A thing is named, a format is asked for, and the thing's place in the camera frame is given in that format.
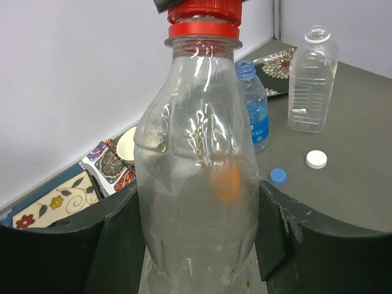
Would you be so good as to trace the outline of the orange juice bottle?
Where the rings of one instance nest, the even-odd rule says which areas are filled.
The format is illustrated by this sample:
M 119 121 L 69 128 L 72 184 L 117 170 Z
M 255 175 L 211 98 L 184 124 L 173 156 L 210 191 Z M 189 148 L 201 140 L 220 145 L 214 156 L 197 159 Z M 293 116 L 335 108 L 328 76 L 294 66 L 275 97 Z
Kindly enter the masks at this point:
M 224 159 L 213 162 L 207 168 L 208 181 L 215 195 L 223 203 L 234 203 L 238 200 L 241 190 L 241 173 L 239 162 Z

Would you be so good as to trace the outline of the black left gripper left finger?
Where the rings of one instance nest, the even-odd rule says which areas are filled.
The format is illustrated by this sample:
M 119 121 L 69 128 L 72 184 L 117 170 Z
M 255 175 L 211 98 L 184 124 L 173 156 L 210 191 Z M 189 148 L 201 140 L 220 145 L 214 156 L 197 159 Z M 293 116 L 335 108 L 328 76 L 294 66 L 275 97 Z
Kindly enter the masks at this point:
M 145 256 L 137 185 L 47 228 L 1 227 L 1 293 L 138 293 Z

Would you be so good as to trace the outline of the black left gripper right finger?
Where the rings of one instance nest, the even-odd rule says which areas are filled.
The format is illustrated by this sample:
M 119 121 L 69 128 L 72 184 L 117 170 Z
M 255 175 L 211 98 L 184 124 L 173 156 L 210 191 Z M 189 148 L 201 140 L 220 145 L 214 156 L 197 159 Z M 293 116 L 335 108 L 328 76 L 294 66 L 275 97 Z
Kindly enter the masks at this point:
M 391 234 L 334 219 L 260 179 L 255 248 L 268 293 L 391 293 Z

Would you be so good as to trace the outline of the blue label water bottle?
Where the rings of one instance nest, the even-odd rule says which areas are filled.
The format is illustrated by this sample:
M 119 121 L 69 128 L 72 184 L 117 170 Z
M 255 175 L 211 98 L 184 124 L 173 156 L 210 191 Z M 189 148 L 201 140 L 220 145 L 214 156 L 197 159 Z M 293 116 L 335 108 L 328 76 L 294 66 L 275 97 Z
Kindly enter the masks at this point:
M 260 154 L 266 149 L 270 134 L 266 89 L 257 76 L 253 61 L 244 59 L 238 62 L 236 74 L 249 115 L 255 153 Z

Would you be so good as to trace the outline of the white bottle cap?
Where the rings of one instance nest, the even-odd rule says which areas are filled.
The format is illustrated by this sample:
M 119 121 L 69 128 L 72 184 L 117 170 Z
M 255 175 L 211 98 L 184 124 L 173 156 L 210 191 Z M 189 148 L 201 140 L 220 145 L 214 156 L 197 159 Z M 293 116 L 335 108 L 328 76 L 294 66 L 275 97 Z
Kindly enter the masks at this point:
M 306 164 L 313 169 L 321 169 L 325 167 L 327 161 L 327 155 L 321 150 L 312 150 L 306 155 Z

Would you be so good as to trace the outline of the large clear plastic bottle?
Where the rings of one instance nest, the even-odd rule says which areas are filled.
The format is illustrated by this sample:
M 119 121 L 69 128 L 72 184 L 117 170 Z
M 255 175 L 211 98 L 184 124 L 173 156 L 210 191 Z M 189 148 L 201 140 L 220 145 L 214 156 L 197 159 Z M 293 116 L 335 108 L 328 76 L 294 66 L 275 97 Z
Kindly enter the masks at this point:
M 291 129 L 310 133 L 324 130 L 338 57 L 329 27 L 311 26 L 290 64 L 287 123 Z

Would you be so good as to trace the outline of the red bottle cap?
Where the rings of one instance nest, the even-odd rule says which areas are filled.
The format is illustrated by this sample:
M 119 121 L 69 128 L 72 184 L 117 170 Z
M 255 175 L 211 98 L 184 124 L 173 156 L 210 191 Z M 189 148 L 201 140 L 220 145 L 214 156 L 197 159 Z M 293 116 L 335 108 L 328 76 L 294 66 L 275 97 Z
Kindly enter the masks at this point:
M 189 0 L 168 10 L 168 21 L 174 24 L 179 17 L 210 15 L 239 26 L 242 17 L 241 0 Z

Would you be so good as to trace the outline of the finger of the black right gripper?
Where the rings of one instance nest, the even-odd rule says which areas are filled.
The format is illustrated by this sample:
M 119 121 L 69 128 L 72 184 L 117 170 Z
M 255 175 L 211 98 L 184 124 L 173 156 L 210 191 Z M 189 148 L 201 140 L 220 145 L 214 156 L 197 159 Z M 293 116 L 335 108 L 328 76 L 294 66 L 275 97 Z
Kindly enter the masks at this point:
M 158 13 L 168 11 L 169 9 L 179 6 L 184 2 L 185 0 L 153 0 L 153 3 L 156 6 Z

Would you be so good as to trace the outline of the blue bottle cap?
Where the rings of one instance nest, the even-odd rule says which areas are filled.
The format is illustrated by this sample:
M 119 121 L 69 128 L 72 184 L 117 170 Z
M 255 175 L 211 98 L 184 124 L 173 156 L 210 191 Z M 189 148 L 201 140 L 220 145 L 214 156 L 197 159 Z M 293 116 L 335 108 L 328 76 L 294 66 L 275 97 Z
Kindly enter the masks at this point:
M 287 172 L 282 168 L 274 168 L 269 174 L 273 184 L 284 184 L 287 180 Z

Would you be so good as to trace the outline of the small red cap bottle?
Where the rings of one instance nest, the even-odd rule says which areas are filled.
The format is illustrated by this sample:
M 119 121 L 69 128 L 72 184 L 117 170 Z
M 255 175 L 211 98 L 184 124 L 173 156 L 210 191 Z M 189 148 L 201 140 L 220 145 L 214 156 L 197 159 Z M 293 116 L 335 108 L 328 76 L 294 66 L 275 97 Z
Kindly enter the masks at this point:
M 210 15 L 170 23 L 168 76 L 135 133 L 149 293 L 242 293 L 258 229 L 258 167 L 235 72 L 239 26 Z M 223 203 L 213 162 L 239 162 L 241 190 Z

